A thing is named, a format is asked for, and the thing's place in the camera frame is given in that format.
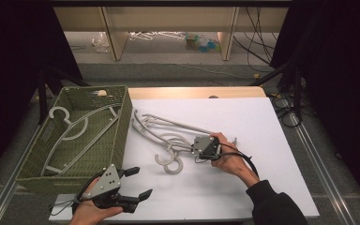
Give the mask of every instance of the black sleeve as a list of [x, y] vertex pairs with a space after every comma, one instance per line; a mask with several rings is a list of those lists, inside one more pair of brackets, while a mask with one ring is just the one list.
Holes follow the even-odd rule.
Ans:
[[276, 193], [267, 180], [263, 180], [247, 190], [253, 201], [253, 220], [256, 225], [268, 224], [308, 224], [302, 211], [285, 193]]

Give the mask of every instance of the white table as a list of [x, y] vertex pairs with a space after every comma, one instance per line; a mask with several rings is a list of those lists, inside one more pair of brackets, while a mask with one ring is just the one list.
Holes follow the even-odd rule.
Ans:
[[[261, 179], [268, 179], [276, 192], [286, 192], [306, 217], [319, 215], [306, 183], [294, 160], [268, 98], [179, 98], [133, 99], [138, 115], [151, 113], [176, 122], [220, 131], [229, 139], [236, 137], [238, 148], [257, 167]], [[199, 133], [184, 133], [188, 140]], [[156, 164], [155, 154], [165, 150], [147, 141], [131, 126], [127, 135], [124, 169], [140, 167], [138, 174], [123, 177], [120, 193], [138, 196], [149, 188], [151, 197], [141, 202], [134, 214], [108, 218], [110, 223], [230, 221], [251, 218], [252, 201], [245, 185], [235, 176], [212, 168], [209, 162], [196, 164], [192, 155], [182, 154], [184, 169], [177, 175], [164, 172]], [[59, 195], [57, 203], [73, 198]], [[53, 212], [61, 207], [56, 206]], [[69, 222], [70, 208], [50, 217], [51, 221]]]

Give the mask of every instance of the human hand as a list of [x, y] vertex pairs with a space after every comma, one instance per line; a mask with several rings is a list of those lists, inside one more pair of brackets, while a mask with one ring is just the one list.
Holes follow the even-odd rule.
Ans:
[[[221, 144], [222, 153], [238, 152], [235, 144], [228, 142], [227, 138], [222, 133], [212, 133], [210, 136], [218, 138], [218, 142]], [[222, 156], [218, 160], [211, 161], [211, 165], [220, 168], [225, 173], [238, 176], [248, 188], [260, 181], [256, 173], [254, 173], [239, 156]]]
[[[90, 183], [85, 192], [90, 192], [92, 187], [98, 182], [98, 178]], [[92, 201], [83, 201], [78, 206], [72, 217], [70, 225], [97, 225], [104, 218], [110, 218], [123, 212], [122, 207], [111, 207], [108, 209], [100, 209], [95, 206]]]

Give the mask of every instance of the woven basket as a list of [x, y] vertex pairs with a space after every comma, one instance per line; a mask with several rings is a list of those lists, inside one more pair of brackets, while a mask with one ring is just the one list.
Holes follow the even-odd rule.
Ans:
[[[100, 90], [104, 90], [107, 96], [98, 96], [97, 92]], [[90, 177], [104, 167], [114, 164], [116, 168], [121, 169], [132, 111], [128, 89], [125, 86], [64, 87], [54, 106], [66, 108], [69, 112], [69, 121], [73, 123], [91, 111], [116, 103], [120, 104], [120, 107], [114, 108], [117, 113], [120, 109], [118, 120], [61, 176], [55, 176], [57, 173], [50, 171], [45, 171], [41, 176], [54, 144], [68, 128], [63, 111], [55, 111], [54, 118], [48, 116], [16, 177], [18, 184], [35, 193], [78, 193]], [[61, 141], [57, 145], [49, 166], [63, 170], [65, 164], [78, 156], [107, 126], [110, 119], [113, 119], [113, 114], [108, 109], [90, 115], [87, 129], [80, 137]], [[83, 124], [84, 121], [76, 125], [66, 137], [80, 133]]]

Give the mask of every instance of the table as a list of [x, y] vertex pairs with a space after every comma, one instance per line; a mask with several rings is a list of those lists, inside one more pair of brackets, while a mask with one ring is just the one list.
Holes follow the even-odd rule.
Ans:
[[[288, 193], [307, 217], [319, 215], [292, 151], [277, 120], [269, 98], [260, 87], [175, 87], [129, 89], [133, 108], [198, 128], [221, 131], [238, 140], [238, 148], [253, 156], [261, 179], [268, 179], [278, 192]], [[188, 140], [195, 133], [181, 133]], [[184, 169], [166, 174], [154, 161], [162, 149], [131, 126], [127, 135], [123, 167], [141, 167], [132, 177], [122, 178], [120, 193], [134, 196], [152, 188], [134, 214], [108, 218], [110, 223], [240, 221], [251, 218], [253, 204], [245, 185], [235, 176], [209, 163], [194, 163], [194, 157], [181, 155]], [[59, 195], [56, 203], [73, 198]], [[70, 209], [51, 221], [68, 222]]]

